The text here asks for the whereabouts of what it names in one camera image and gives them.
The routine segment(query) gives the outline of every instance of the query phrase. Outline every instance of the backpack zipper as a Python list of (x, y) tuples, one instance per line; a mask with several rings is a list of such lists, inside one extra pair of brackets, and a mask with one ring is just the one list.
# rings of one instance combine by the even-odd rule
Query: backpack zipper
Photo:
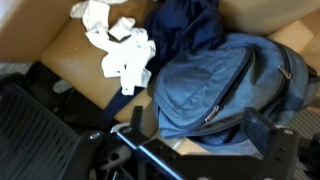
[(264, 113), (279, 97), (281, 97), (284, 92), (288, 89), (290, 80), (292, 79), (291, 75), (291, 69), (290, 69), (290, 62), (289, 62), (289, 57), (288, 54), (286, 53), (284, 47), (282, 47), (280, 44), (277, 44), (280, 53), (283, 57), (283, 67), (281, 65), (278, 65), (279, 71), (284, 75), (285, 78), (283, 78), (280, 88), (277, 91), (276, 95), (273, 96), (273, 98), (267, 103), (263, 108), (261, 108), (260, 113)]
[(204, 118), (205, 124), (209, 124), (211, 120), (218, 114), (221, 107), (224, 106), (224, 104), (227, 102), (229, 97), (232, 95), (232, 92), (235, 90), (235, 88), (239, 85), (240, 81), (245, 76), (247, 70), (249, 69), (253, 59), (254, 59), (254, 51), (251, 47), (247, 47), (247, 53), (245, 55), (245, 59), (247, 59), (244, 66), (241, 68), (241, 71), (236, 76), (235, 79), (233, 79), (233, 83), (228, 87), (227, 91), (223, 93), (221, 98), (216, 100), (217, 103), (214, 103), (215, 105), (212, 108), (212, 111)]

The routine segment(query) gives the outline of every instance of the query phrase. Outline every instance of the gray backpack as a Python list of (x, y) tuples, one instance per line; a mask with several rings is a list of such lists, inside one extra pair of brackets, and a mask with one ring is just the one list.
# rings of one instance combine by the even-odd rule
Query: gray backpack
[(256, 150), (239, 128), (244, 108), (285, 126), (313, 100), (319, 80), (288, 47), (227, 34), (214, 50), (179, 54), (162, 68), (154, 111), (166, 138), (190, 137), (215, 153), (252, 154)]

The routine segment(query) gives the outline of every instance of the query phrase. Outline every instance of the backpack strap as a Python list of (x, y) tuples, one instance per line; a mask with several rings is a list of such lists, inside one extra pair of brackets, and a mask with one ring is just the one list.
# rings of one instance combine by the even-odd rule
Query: backpack strap
[[(161, 68), (166, 64), (164, 61), (158, 61), (156, 58), (153, 58), (149, 61), (146, 66), (146, 69), (151, 71), (152, 75), (149, 80), (149, 84), (152, 82), (160, 72)], [(125, 96), (121, 92), (121, 88), (113, 96), (107, 107), (102, 113), (102, 121), (108, 126), (114, 124), (115, 119), (113, 118), (122, 108), (124, 108), (130, 101), (132, 101), (144, 88), (135, 87), (134, 94), (132, 96)]]
[(286, 110), (292, 111), (300, 111), (303, 109), (304, 100), (295, 96), (287, 95), (285, 97), (285, 103), (283, 104), (283, 108)]

